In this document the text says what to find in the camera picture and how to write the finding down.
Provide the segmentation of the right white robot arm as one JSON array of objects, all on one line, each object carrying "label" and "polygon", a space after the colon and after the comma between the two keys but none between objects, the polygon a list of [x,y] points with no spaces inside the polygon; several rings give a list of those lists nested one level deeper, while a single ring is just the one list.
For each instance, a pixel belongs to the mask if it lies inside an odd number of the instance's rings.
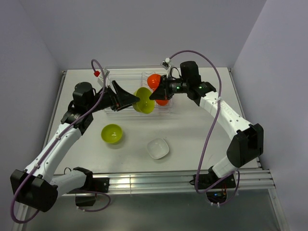
[{"label": "right white robot arm", "polygon": [[180,77],[171,76],[170,59],[161,64],[167,74],[161,76],[158,87],[151,94],[151,100],[169,100],[174,94],[185,93],[197,106],[209,112],[214,123],[219,123],[228,134],[231,143],[226,156],[210,169],[208,182],[212,187],[220,187],[225,176],[263,154],[264,129],[260,124],[252,124],[234,111],[209,82],[201,80],[199,67],[194,61],[180,64]]}]

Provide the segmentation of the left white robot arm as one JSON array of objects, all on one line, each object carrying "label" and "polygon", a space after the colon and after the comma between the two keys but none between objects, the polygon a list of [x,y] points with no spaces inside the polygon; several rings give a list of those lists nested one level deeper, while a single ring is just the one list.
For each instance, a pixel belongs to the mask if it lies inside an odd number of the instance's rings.
[{"label": "left white robot arm", "polygon": [[55,178],[58,165],[88,129],[93,113],[105,108],[120,111],[139,101],[139,97],[122,89],[116,81],[99,92],[88,82],[78,83],[55,135],[31,164],[23,171],[12,173],[13,201],[47,212],[57,198],[66,193],[92,190],[92,171],[76,167],[70,173]]}]

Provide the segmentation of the orange bowl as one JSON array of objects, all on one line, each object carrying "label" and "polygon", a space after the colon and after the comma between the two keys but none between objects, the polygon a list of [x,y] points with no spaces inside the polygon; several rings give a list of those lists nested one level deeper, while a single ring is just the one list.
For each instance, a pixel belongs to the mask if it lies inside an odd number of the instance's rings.
[{"label": "orange bowl", "polygon": [[166,106],[169,102],[169,100],[155,100],[155,101],[160,106]]},{"label": "orange bowl", "polygon": [[151,89],[155,90],[159,86],[160,79],[159,74],[152,74],[147,78],[147,84]]}]

